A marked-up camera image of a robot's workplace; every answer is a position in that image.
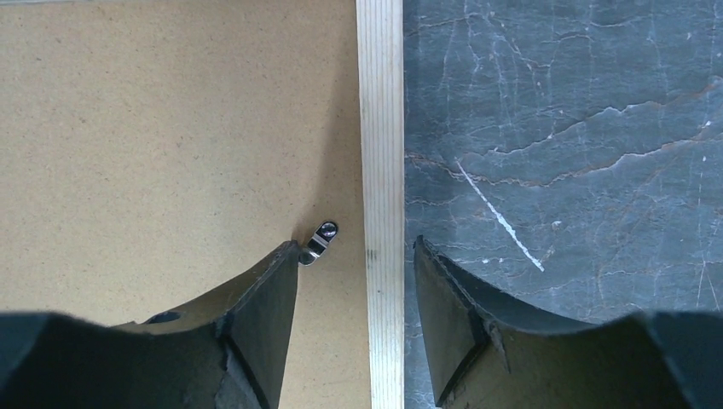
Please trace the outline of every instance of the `silver metal bracket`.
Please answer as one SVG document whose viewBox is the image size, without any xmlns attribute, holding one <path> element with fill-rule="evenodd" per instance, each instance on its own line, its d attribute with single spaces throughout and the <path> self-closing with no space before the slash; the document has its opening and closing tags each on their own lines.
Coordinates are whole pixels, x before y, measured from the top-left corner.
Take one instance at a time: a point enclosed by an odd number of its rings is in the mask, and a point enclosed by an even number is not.
<svg viewBox="0 0 723 409">
<path fill-rule="evenodd" d="M 317 258 L 321 257 L 321 254 L 324 253 L 329 246 L 329 243 L 331 243 L 334 237 L 336 237 L 337 233 L 337 223 L 330 221 L 323 222 L 302 249 L 301 256 L 298 258 L 298 263 L 302 266 L 308 266 L 312 262 L 315 262 Z"/>
</svg>

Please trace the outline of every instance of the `wooden strip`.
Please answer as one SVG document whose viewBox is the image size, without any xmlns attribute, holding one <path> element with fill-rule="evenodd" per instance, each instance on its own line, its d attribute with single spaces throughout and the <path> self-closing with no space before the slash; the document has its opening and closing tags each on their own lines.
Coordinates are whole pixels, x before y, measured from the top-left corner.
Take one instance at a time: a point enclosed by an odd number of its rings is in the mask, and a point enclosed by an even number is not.
<svg viewBox="0 0 723 409">
<path fill-rule="evenodd" d="M 402 0 L 356 0 L 372 409 L 404 407 Z"/>
</svg>

